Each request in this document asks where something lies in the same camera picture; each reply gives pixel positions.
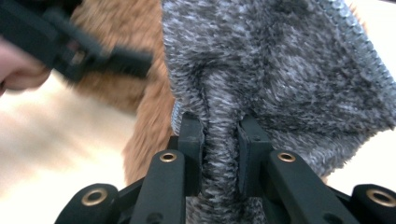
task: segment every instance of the human hand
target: human hand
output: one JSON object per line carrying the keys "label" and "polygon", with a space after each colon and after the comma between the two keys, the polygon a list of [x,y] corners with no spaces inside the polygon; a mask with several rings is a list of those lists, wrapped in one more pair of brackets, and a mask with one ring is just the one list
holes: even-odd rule
{"label": "human hand", "polygon": [[44,64],[0,36],[0,96],[6,90],[39,87],[49,75]]}

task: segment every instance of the knitted sock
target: knitted sock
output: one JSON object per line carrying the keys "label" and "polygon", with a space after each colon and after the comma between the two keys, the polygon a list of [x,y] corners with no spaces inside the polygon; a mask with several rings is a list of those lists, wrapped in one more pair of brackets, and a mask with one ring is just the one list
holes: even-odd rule
{"label": "knitted sock", "polygon": [[263,223],[260,199],[237,191],[236,124],[254,116],[275,149],[328,175],[395,126],[396,85],[340,0],[163,0],[173,127],[205,127],[203,191],[190,223]]}

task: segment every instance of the black clamp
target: black clamp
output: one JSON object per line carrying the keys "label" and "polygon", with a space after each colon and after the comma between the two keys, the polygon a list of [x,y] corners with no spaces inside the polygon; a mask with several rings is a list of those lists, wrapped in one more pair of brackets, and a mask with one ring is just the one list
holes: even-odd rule
{"label": "black clamp", "polygon": [[145,77],[152,56],[116,46],[111,52],[80,31],[70,14],[81,0],[0,0],[0,35],[71,81],[89,71]]}
{"label": "black clamp", "polygon": [[[109,185],[81,190],[56,223],[185,223],[186,197],[201,190],[203,130],[197,118],[185,114],[180,137],[153,157],[145,178],[118,193]],[[395,224],[395,192],[360,185],[350,197],[325,186],[300,156],[273,150],[252,117],[241,121],[238,136],[240,195],[261,197],[268,223]]]}

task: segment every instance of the brown fuzzy fabric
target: brown fuzzy fabric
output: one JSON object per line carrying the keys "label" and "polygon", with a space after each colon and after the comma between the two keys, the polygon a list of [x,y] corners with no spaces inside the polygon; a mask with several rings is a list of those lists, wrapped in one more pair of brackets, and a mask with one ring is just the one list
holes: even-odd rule
{"label": "brown fuzzy fabric", "polygon": [[158,0],[85,0],[72,18],[110,49],[121,44],[154,55],[147,80],[91,73],[75,87],[122,110],[135,112],[137,108],[134,135],[123,150],[127,184],[146,174],[151,157],[165,149],[172,134],[174,98],[164,64],[161,19]]}

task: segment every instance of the brass insert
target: brass insert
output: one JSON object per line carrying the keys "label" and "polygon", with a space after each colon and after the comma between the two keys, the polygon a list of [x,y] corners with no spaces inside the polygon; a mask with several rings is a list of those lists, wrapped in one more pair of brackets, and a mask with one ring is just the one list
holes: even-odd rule
{"label": "brass insert", "polygon": [[386,207],[396,207],[396,199],[379,189],[368,189],[367,196],[375,203]]}
{"label": "brass insert", "polygon": [[296,161],[296,158],[293,155],[291,155],[289,153],[286,153],[286,152],[282,152],[282,153],[277,154],[277,157],[280,160],[286,161],[286,162],[294,162],[294,161]]}
{"label": "brass insert", "polygon": [[175,161],[176,158],[177,158],[177,155],[174,153],[170,153],[170,152],[164,153],[160,157],[161,161],[163,161],[163,162]]}
{"label": "brass insert", "polygon": [[103,188],[91,189],[82,197],[81,202],[85,206],[94,206],[104,201],[105,198],[107,198],[107,190]]}

